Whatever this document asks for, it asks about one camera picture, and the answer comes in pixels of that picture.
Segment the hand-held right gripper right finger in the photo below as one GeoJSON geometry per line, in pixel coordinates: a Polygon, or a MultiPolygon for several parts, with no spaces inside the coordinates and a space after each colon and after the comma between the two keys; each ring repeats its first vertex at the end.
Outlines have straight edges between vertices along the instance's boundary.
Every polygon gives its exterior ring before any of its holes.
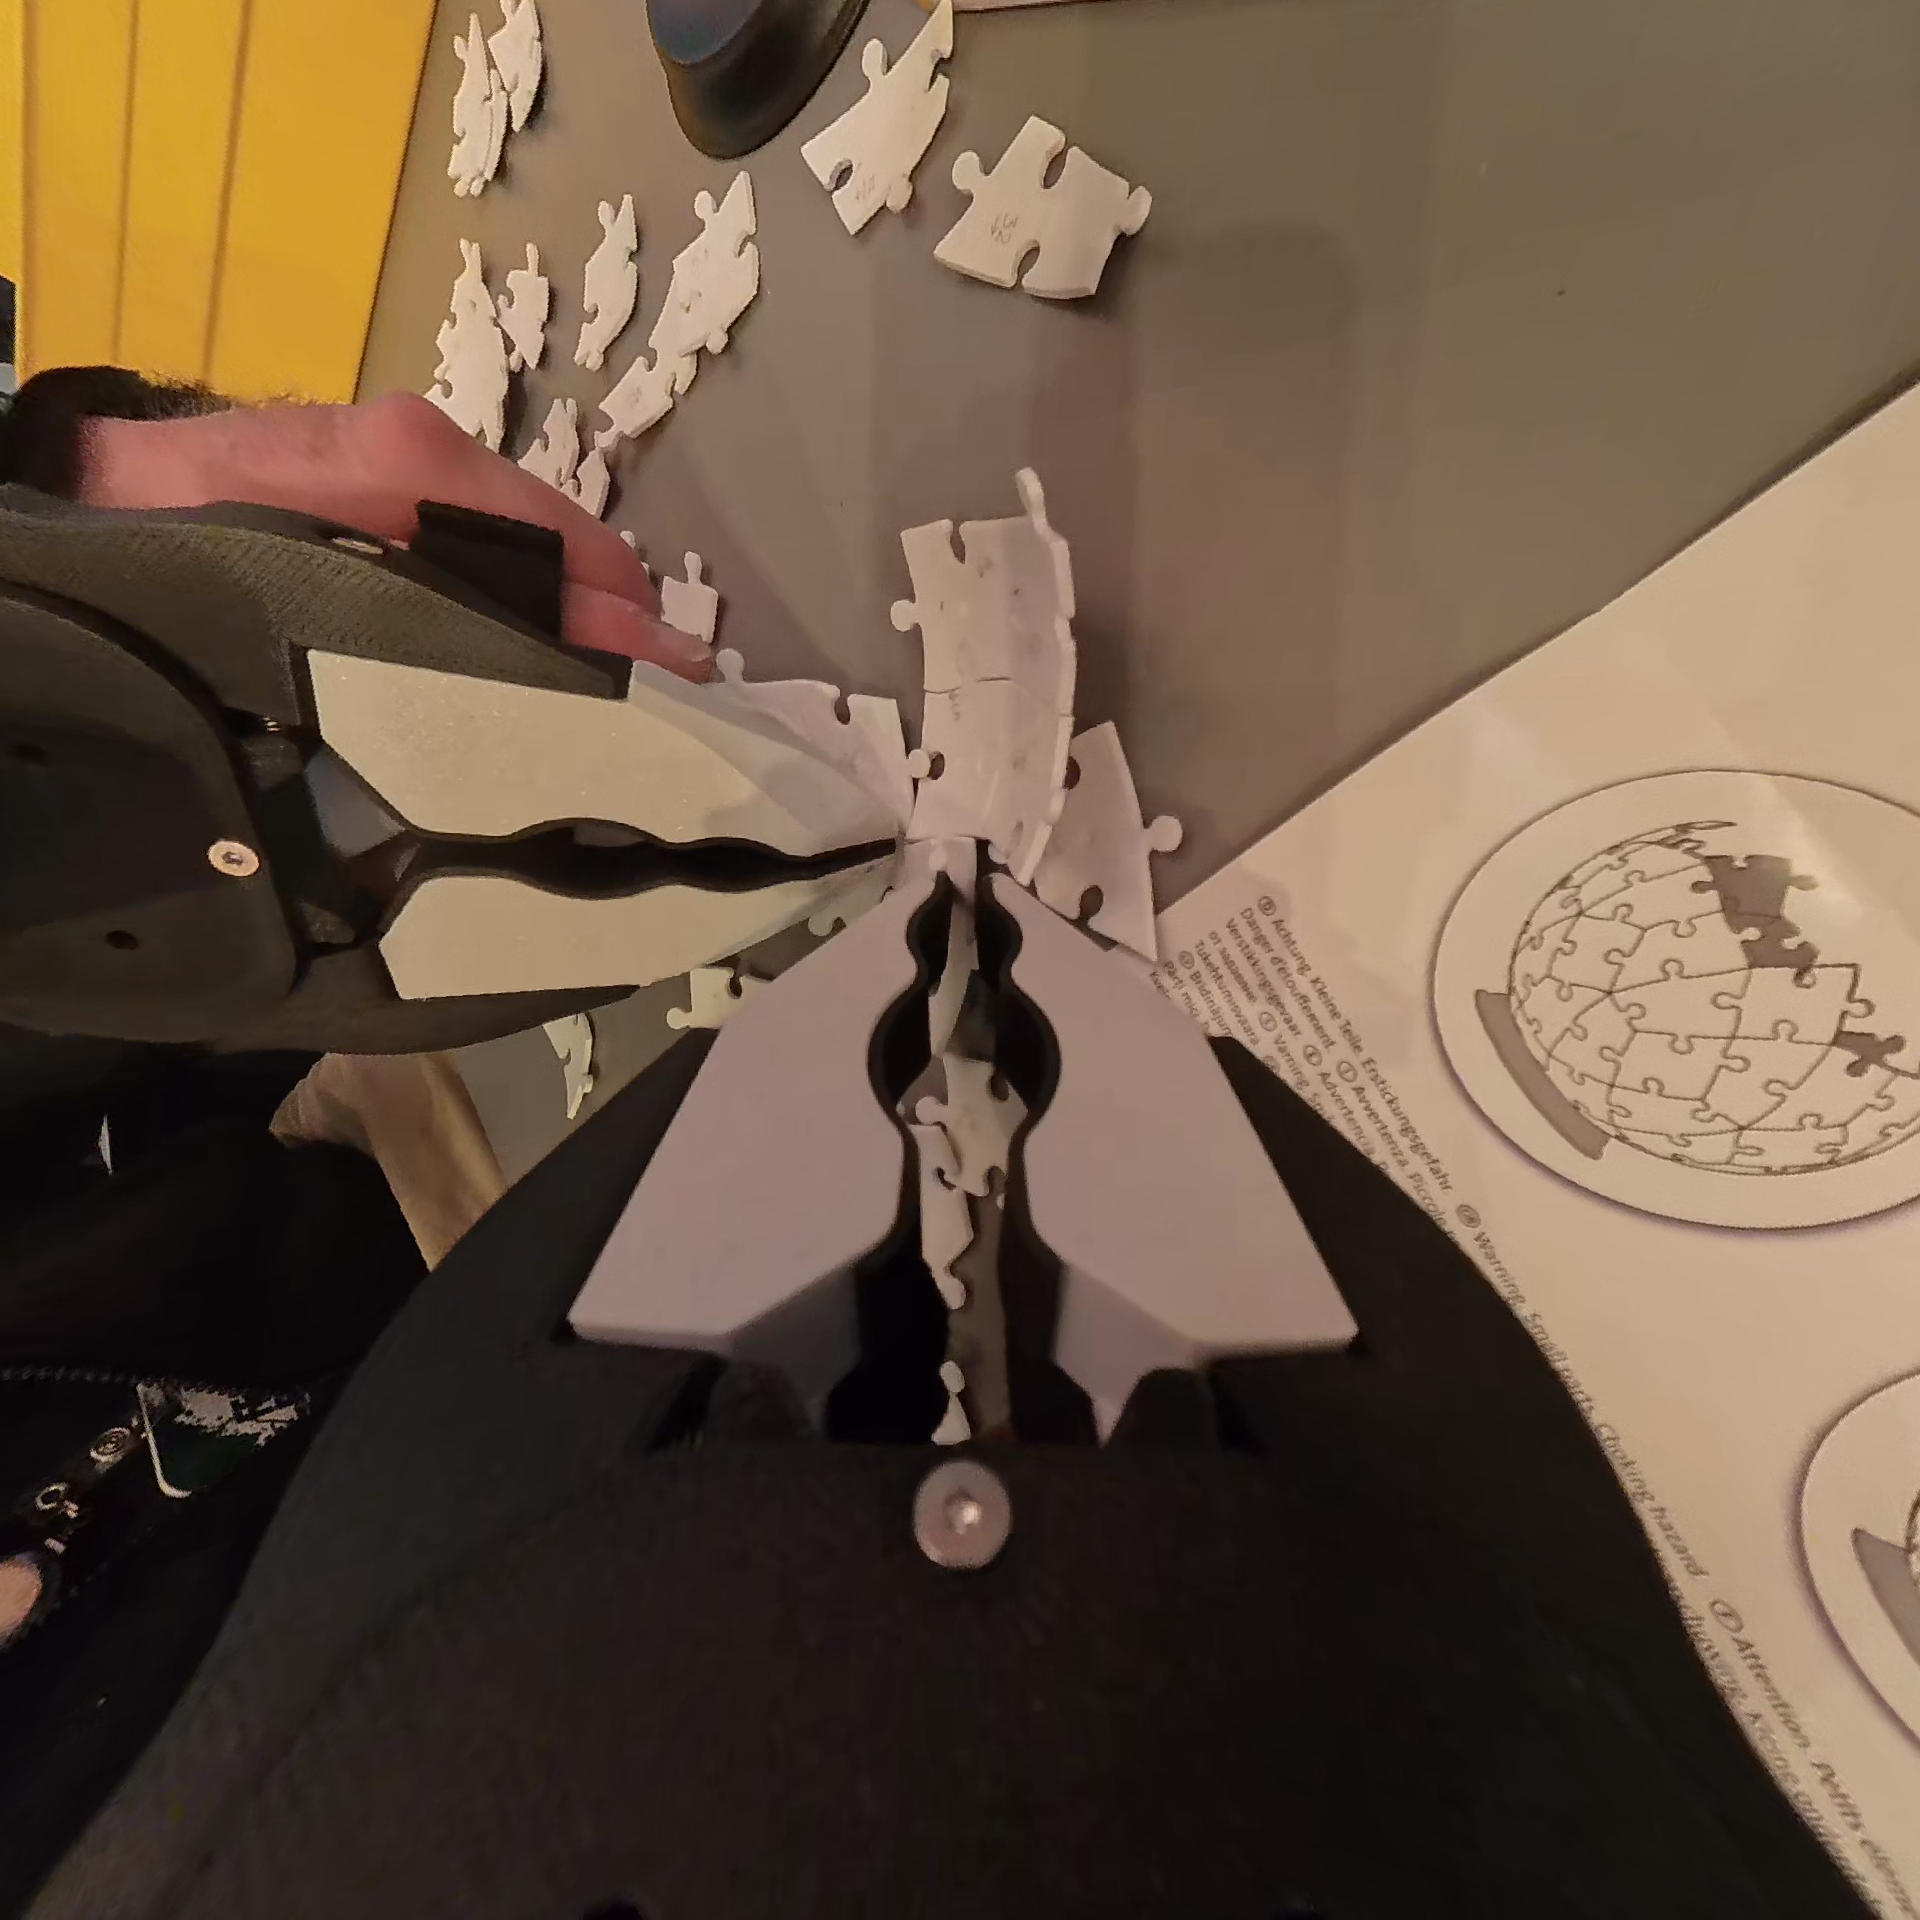
{"type": "Polygon", "coordinates": [[[999,1300],[1023,1439],[1100,1443],[1137,1383],[1341,1352],[1357,1321],[1232,1063],[1268,1071],[1012,878],[976,895],[1010,1143],[999,1300]]]}

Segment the black round puzzle stand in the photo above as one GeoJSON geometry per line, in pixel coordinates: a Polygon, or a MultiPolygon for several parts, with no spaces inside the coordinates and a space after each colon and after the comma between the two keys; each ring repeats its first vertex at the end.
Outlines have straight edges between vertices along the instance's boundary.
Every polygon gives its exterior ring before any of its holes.
{"type": "Polygon", "coordinates": [[[685,139],[755,152],[836,64],[870,3],[648,3],[648,30],[685,139]]]}

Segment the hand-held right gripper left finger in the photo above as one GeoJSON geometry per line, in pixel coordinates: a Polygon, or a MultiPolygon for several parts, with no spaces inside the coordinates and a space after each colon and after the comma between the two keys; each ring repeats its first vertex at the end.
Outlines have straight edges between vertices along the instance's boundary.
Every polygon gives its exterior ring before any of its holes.
{"type": "Polygon", "coordinates": [[[571,1335],[776,1368],[826,1411],[860,1361],[860,1271],[916,1195],[897,1100],[929,1061],[955,902],[950,878],[901,885],[711,1034],[571,1335]]]}

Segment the white puzzle pieces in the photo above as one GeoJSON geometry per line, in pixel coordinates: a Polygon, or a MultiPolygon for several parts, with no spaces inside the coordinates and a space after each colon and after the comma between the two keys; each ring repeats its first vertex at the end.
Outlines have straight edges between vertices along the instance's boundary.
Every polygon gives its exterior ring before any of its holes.
{"type": "MultiPolygon", "coordinates": [[[[836,220],[860,234],[885,212],[903,212],[916,163],[923,160],[948,111],[948,58],[955,55],[955,7],[927,3],[929,14],[907,48],[888,55],[883,38],[863,44],[866,91],[830,128],[810,135],[799,148],[805,168],[830,190],[836,220]]],[[[454,102],[454,192],[479,192],[494,178],[505,124],[521,128],[534,103],[543,79],[543,30],[534,3],[504,3],[504,26],[482,52],[478,21],[454,38],[465,58],[465,85],[454,102]]],[[[983,166],[976,152],[955,160],[955,190],[968,198],[957,225],[937,241],[937,264],[1003,291],[1025,291],[1041,300],[1085,300],[1097,291],[1100,271],[1117,238],[1141,233],[1148,214],[1148,190],[1131,187],[1085,151],[1063,144],[1063,129],[1029,117],[1005,152],[983,166]]],[[[717,355],[740,314],[761,287],[755,187],[740,168],[724,195],[695,195],[700,234],[676,255],[649,345],[611,384],[602,401],[605,431],[583,450],[575,401],[559,397],[547,408],[540,445],[521,458],[521,470],[568,494],[583,512],[605,508],[611,470],[606,450],[636,441],[685,397],[702,353],[717,355]]],[[[540,275],[540,251],[529,249],[527,269],[515,269],[500,300],[486,294],[482,255],[465,241],[465,269],[454,276],[451,318],[436,332],[436,382],[429,401],[459,423],[470,438],[500,450],[505,423],[505,387],[514,371],[540,365],[543,320],[547,311],[547,279],[540,275]]],[[[737,675],[737,652],[722,651],[711,667],[715,679],[737,675]]],[[[780,679],[776,701],[796,704],[791,688],[802,679],[780,679]]],[[[847,717],[874,742],[874,756],[901,771],[901,721],[885,697],[848,696],[847,717]]],[[[810,915],[810,926],[830,934],[851,923],[901,875],[916,873],[916,845],[903,829],[895,843],[895,862],[842,887],[830,905],[810,915]]],[[[959,852],[940,852],[940,873],[970,891],[959,878],[959,852]]],[[[706,993],[717,1002],[731,993],[727,967],[695,967],[692,1013],[673,1013],[669,1023],[706,1023],[706,993]]]]}

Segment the person's beige trousers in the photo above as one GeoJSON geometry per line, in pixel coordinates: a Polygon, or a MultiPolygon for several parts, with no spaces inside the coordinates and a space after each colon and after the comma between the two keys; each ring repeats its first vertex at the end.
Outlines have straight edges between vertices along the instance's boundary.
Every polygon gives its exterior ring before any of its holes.
{"type": "Polygon", "coordinates": [[[429,1271],[508,1188],[466,1082],[444,1050],[322,1053],[279,1104],[271,1133],[368,1157],[429,1271]]]}

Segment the white instruction leaflet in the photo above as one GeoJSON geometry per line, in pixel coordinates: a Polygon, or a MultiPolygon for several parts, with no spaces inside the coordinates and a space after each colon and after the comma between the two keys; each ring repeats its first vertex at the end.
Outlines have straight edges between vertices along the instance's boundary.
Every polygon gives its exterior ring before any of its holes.
{"type": "Polygon", "coordinates": [[[1917,1915],[1917,387],[1159,926],[1357,1320],[1277,1915],[1917,1915]]]}

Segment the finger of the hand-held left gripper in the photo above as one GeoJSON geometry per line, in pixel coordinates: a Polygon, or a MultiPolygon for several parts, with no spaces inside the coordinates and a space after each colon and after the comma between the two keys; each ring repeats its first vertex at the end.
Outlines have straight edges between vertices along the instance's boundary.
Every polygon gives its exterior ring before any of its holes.
{"type": "Polygon", "coordinates": [[[635,664],[620,696],[322,651],[303,667],[326,746],[429,837],[606,824],[810,860],[903,829],[903,775],[824,683],[795,683],[783,709],[776,683],[685,683],[654,664],[635,664]]]}
{"type": "Polygon", "coordinates": [[[426,845],[383,912],[401,998],[635,989],[805,922],[897,845],[426,845]]]}

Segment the person's left hand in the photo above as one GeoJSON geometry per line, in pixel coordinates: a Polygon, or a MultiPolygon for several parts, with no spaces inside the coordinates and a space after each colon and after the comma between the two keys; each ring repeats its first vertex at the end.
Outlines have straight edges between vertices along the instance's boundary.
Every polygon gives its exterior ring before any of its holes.
{"type": "Polygon", "coordinates": [[[568,494],[466,438],[422,395],[271,401],[198,418],[87,418],[72,498],[102,508],[201,508],[237,498],[410,541],[418,501],[552,530],[561,638],[709,683],[711,647],[669,626],[636,552],[568,494]]]}

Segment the assembled white puzzle ball section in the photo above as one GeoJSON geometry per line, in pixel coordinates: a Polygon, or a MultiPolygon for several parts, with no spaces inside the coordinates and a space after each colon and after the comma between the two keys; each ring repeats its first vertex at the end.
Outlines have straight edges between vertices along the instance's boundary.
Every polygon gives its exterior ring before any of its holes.
{"type": "Polygon", "coordinates": [[[1159,959],[1152,862],[1181,820],[1147,817],[1115,721],[1074,724],[1074,568],[1041,478],[1017,470],[1018,508],[901,532],[912,595],[892,604],[921,639],[921,742],[901,753],[907,843],[972,850],[1054,915],[1159,959]]]}

